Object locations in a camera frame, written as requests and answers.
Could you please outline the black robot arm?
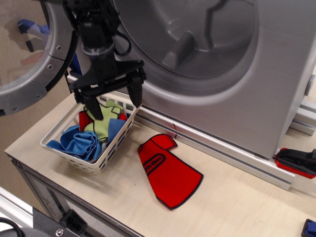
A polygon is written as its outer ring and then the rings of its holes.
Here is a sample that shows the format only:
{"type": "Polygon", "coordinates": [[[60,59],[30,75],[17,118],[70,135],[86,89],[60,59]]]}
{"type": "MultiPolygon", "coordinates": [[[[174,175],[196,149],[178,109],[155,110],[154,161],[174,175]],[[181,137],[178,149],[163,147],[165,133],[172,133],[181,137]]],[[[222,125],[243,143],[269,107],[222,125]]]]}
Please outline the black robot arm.
{"type": "Polygon", "coordinates": [[[146,79],[144,62],[117,61],[115,56],[126,56],[117,51],[114,37],[129,41],[118,30],[119,14],[109,0],[43,0],[42,4],[60,6],[66,20],[78,38],[81,50],[90,61],[89,69],[69,85],[77,102],[85,104],[95,119],[102,120],[97,96],[127,87],[129,97],[135,107],[142,102],[142,84],[146,79]]]}

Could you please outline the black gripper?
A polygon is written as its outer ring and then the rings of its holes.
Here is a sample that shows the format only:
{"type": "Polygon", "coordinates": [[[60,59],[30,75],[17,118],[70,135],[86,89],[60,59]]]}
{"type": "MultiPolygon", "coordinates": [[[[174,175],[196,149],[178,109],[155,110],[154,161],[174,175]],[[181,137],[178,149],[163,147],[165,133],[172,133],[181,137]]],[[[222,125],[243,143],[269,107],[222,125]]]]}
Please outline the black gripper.
{"type": "Polygon", "coordinates": [[[90,68],[71,83],[70,89],[78,103],[86,104],[94,119],[103,119],[98,96],[123,87],[127,87],[136,108],[142,104],[142,84],[146,80],[142,60],[117,61],[112,49],[84,46],[81,49],[90,60],[90,68]]]}

